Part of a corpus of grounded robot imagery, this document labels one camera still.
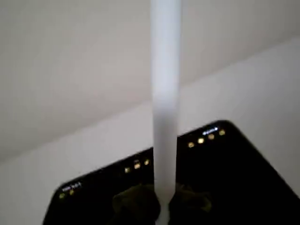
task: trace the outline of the white tube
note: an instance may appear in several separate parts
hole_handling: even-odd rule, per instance
[[[151,1],[154,184],[160,225],[168,224],[168,204],[175,192],[180,26],[181,0]]]

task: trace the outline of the black router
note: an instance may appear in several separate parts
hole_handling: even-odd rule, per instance
[[[44,225],[105,225],[114,216],[115,195],[153,181],[151,148],[61,185],[52,197]],[[214,221],[299,220],[297,195],[228,121],[213,122],[178,137],[176,183],[208,193],[209,215]]]

